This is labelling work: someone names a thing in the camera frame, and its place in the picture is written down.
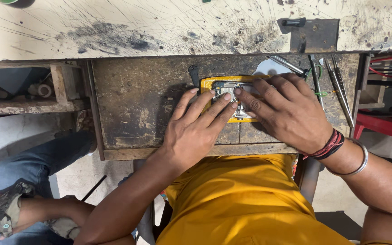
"yellow t-shirt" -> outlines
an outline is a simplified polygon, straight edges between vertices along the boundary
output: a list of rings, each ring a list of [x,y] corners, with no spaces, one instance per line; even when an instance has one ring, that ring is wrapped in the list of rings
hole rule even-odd
[[[158,245],[351,245],[315,219],[291,179],[295,155],[205,157],[166,189],[173,215]]]

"scratched white tabletop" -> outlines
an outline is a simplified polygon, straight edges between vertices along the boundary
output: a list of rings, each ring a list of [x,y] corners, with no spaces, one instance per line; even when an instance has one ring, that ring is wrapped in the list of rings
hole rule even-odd
[[[0,60],[289,52],[281,18],[340,19],[338,51],[392,49],[385,0],[36,0],[0,3]]]

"person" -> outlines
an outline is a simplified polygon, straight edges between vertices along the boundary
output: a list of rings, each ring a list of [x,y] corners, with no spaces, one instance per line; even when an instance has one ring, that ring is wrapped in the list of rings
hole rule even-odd
[[[303,79],[282,74],[253,84],[264,101],[240,88],[235,96],[268,133],[318,159],[368,205],[362,244],[392,244],[392,164],[371,153],[366,159],[365,149],[335,131]],[[159,245],[351,244],[315,219],[291,179],[291,155],[205,157],[237,103],[226,93],[199,115],[214,94],[202,93],[187,109],[197,90],[184,93],[163,145],[93,210],[74,244],[134,244],[131,231],[164,189],[173,214]]]
[[[0,161],[0,245],[73,244],[95,206],[53,199],[48,177],[95,149],[81,130]]]

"silver bangle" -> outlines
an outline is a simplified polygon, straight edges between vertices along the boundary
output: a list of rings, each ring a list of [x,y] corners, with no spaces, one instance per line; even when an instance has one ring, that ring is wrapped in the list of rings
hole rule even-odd
[[[367,148],[364,146],[364,144],[359,142],[356,139],[353,139],[353,138],[346,138],[346,139],[350,140],[351,142],[355,143],[356,145],[359,145],[362,148],[362,151],[364,152],[364,161],[362,162],[361,166],[359,166],[359,168],[357,170],[355,170],[355,171],[353,171],[351,173],[348,173],[348,174],[335,173],[330,168],[326,167],[331,174],[334,174],[336,176],[352,176],[352,175],[355,175],[355,174],[361,172],[365,168],[365,166],[367,165],[367,162],[368,162],[368,151],[367,151]]]

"jeans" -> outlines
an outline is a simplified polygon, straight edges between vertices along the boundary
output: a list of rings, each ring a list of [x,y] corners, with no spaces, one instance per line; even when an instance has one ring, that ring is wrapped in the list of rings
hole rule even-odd
[[[38,195],[52,198],[48,177],[86,155],[94,140],[91,132],[79,131],[0,161],[0,193],[23,178],[35,186]],[[57,235],[42,222],[0,240],[0,245],[25,244],[68,245],[73,241]]]

